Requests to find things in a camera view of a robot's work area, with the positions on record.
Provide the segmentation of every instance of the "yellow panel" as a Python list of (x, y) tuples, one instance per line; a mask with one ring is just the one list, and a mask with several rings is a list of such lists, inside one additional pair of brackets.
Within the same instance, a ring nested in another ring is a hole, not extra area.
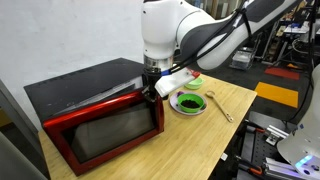
[(4, 113), (4, 111), (0, 108), (0, 127), (11, 123), (9, 117)]
[(298, 107), (298, 92), (290, 89), (259, 82), (255, 91), (258, 96), (285, 104), (291, 107)]

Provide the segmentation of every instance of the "white equipment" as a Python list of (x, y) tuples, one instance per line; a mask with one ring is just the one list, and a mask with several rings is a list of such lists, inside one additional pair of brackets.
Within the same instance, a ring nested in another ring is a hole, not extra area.
[[(278, 20), (299, 2), (243, 1), (240, 10), (222, 20), (214, 20), (184, 0), (144, 0), (141, 18), (145, 74), (149, 83), (146, 96), (151, 100), (156, 94), (164, 97), (199, 75), (187, 67), (197, 71), (218, 67), (251, 34)], [(302, 176), (320, 179), (320, 66), (314, 70), (313, 78), (315, 89), (308, 112), (299, 128), (277, 147)]]

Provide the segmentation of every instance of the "metal spoon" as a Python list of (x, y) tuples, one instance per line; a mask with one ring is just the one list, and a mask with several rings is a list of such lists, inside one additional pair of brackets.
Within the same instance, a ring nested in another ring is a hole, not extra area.
[(223, 112), (223, 114), (226, 116), (227, 120), (229, 122), (233, 122), (233, 118), (231, 117), (231, 115), (224, 109), (224, 107), (217, 101), (217, 99), (215, 98), (215, 93), (213, 91), (207, 91), (206, 95), (210, 98), (213, 99), (213, 101), (219, 106), (220, 110)]

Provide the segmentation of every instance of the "bowl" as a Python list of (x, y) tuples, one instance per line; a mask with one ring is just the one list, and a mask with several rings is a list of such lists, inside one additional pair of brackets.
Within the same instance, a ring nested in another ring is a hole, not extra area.
[(189, 82), (184, 86), (188, 89), (199, 89), (203, 83), (204, 83), (204, 79), (202, 79), (201, 77), (198, 77), (197, 79)]
[(196, 94), (181, 94), (178, 97), (178, 106), (186, 113), (197, 113), (203, 105), (204, 100)]

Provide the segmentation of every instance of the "microwave window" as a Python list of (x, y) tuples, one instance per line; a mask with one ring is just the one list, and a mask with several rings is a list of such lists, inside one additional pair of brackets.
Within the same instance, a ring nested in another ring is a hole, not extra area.
[(62, 134), (83, 163), (155, 129), (153, 117), (152, 104), (142, 102), (82, 123)]

